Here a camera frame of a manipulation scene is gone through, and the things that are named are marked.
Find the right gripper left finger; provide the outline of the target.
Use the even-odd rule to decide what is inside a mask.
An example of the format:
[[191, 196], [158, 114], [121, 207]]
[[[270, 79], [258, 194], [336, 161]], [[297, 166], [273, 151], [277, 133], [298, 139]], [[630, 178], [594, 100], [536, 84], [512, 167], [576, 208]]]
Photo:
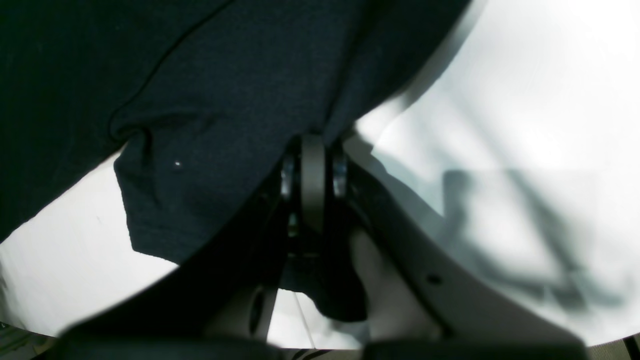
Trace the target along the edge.
[[222, 230], [143, 292], [64, 333], [62, 351], [269, 351], [299, 171], [267, 176]]

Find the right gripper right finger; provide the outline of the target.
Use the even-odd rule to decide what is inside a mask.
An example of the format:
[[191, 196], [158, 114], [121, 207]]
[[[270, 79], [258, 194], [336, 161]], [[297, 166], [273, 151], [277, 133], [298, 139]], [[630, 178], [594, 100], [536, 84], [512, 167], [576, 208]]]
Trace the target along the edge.
[[367, 351], [583, 351], [440, 249], [384, 185], [333, 146], [333, 196], [365, 292]]

